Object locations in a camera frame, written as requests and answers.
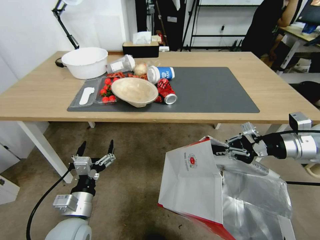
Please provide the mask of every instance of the cherry tomato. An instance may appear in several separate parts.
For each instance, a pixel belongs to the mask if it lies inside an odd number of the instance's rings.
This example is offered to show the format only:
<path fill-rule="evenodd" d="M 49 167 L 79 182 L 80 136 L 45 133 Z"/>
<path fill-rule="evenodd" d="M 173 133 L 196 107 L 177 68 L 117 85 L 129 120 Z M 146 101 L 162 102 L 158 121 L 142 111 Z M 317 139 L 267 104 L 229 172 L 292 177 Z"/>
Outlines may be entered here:
<path fill-rule="evenodd" d="M 103 95 L 103 94 L 106 94 L 106 93 L 107 93 L 107 91 L 105 89 L 101 89 L 100 90 L 100 95 Z"/>
<path fill-rule="evenodd" d="M 105 89 L 105 90 L 110 89 L 110 85 L 104 85 L 103 89 Z"/>
<path fill-rule="evenodd" d="M 114 102 L 115 100 L 116 100 L 116 96 L 114 95 L 109 96 L 109 101 Z"/>
<path fill-rule="evenodd" d="M 109 102 L 109 98 L 108 98 L 108 97 L 103 97 L 103 98 L 102 98 L 102 102 L 103 102 L 103 103 Z"/>
<path fill-rule="evenodd" d="M 106 85 L 110 85 L 110 84 L 111 84 L 111 79 L 110 79 L 110 78 L 106 78 L 106 79 L 104 80 L 104 83 L 105 83 Z"/>

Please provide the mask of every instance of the black shirt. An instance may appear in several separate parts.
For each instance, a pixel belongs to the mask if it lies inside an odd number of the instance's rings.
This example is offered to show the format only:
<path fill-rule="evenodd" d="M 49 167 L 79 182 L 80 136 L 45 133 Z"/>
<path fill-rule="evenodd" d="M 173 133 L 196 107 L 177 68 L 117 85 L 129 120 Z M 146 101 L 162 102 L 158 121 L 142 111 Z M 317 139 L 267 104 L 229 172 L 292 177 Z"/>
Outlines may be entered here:
<path fill-rule="evenodd" d="M 283 0 L 264 0 L 253 15 L 252 23 L 242 42 L 242 51 L 257 57 L 268 53 L 275 39 L 277 21 L 283 13 Z"/>

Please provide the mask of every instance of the concrete floor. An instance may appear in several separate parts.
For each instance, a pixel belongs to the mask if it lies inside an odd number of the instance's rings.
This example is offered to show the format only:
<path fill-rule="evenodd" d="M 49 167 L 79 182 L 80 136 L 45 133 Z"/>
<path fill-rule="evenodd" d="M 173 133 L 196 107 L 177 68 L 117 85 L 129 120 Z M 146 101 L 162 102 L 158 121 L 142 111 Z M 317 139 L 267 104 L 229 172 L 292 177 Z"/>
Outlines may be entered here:
<path fill-rule="evenodd" d="M 264 133 L 268 125 L 258 124 Z M 70 156 L 86 140 L 85 156 L 101 157 L 111 139 L 115 141 L 116 161 L 96 183 L 96 196 L 90 226 L 93 239 L 221 239 L 206 229 L 157 206 L 165 153 L 190 144 L 202 136 L 220 140 L 240 132 L 238 124 L 223 124 L 214 130 L 207 124 L 142 124 L 53 122 L 46 138 L 67 164 Z M 315 181 L 292 159 L 268 157 L 262 162 L 289 181 Z M 1 173 L 20 186 L 17 200 L 0 205 L 0 239 L 25 239 L 28 217 L 42 194 L 59 178 L 38 149 Z M 69 194 L 76 185 L 60 183 L 43 201 L 33 220 L 33 240 L 46 234 L 64 218 L 52 207 L 56 194 Z M 319 239 L 319 187 L 289 186 L 297 239 Z"/>

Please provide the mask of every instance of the beige bowl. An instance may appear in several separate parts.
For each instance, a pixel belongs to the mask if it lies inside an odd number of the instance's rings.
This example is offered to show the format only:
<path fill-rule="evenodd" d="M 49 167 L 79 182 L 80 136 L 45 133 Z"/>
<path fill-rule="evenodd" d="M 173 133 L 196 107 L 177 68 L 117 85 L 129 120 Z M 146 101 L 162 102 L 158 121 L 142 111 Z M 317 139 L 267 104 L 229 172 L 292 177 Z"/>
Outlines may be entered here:
<path fill-rule="evenodd" d="M 118 98 L 135 107 L 145 107 L 158 97 L 156 86 L 141 78 L 120 78 L 112 83 L 111 90 Z"/>

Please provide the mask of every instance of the blue and white cup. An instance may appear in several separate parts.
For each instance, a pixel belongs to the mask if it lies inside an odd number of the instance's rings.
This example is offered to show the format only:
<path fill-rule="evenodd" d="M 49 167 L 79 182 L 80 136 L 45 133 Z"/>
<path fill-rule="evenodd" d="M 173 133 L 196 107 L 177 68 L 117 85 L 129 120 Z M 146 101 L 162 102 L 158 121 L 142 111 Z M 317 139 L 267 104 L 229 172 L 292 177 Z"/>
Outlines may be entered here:
<path fill-rule="evenodd" d="M 161 78 L 171 80 L 174 78 L 174 70 L 172 67 L 155 67 L 150 66 L 147 71 L 148 81 L 157 84 Z"/>
<path fill-rule="evenodd" d="M 309 34 L 313 33 L 314 30 L 316 30 L 317 26 L 318 26 L 318 25 L 306 23 L 306 24 L 304 25 L 303 30 L 302 30 L 302 35 L 309 35 Z"/>

